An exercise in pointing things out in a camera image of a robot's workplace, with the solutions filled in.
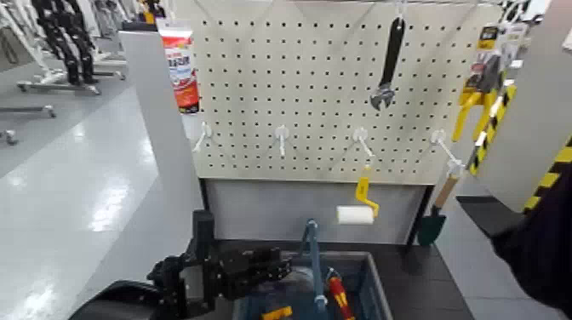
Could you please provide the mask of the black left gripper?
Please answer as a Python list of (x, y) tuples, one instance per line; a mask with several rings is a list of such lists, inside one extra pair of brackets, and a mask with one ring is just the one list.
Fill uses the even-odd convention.
[[(278, 271), (272, 274), (272, 268)], [(269, 291), (283, 291), (291, 268), (291, 257), (281, 249), (230, 250), (203, 259), (203, 305), (215, 309), (222, 295), (236, 300), (266, 282)]]

